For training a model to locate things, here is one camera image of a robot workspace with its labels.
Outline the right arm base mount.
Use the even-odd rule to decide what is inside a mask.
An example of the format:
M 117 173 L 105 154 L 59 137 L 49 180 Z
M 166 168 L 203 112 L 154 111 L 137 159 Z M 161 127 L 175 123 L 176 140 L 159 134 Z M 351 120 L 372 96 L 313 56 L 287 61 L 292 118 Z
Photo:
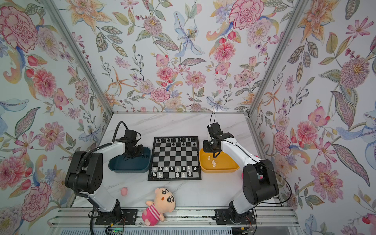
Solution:
M 215 215 L 213 220 L 216 221 L 217 225 L 256 225 L 256 216 L 254 211 L 246 211 L 245 213 L 238 214 L 235 210 L 226 209 L 215 209 Z

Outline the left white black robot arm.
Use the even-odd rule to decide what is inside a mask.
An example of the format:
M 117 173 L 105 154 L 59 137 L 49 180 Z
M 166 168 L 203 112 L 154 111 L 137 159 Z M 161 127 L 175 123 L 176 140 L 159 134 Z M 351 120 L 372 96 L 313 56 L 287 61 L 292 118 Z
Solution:
M 127 129 L 120 139 L 113 136 L 109 143 L 75 153 L 66 174 L 65 187 L 89 201 L 100 216 L 120 220 L 123 217 L 120 202 L 101 185 L 103 164 L 118 156 L 141 156 L 144 149 L 137 145 L 140 139 L 139 132 Z

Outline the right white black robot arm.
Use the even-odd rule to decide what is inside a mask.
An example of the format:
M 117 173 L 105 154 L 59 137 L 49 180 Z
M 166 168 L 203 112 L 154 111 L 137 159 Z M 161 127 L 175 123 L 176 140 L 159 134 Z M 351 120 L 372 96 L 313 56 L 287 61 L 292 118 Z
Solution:
M 279 194 L 276 172 L 270 160 L 251 154 L 231 133 L 224 133 L 217 122 L 209 124 L 207 129 L 210 139 L 203 142 L 204 152 L 215 157 L 225 153 L 243 169 L 242 193 L 229 204 L 234 215 L 242 215 Z

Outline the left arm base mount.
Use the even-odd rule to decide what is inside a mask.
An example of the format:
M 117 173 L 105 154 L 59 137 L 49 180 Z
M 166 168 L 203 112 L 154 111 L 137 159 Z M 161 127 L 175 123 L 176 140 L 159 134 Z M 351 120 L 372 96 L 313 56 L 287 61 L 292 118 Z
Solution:
M 95 212 L 94 220 L 96 225 L 135 225 L 138 210 L 121 209 L 121 212 Z

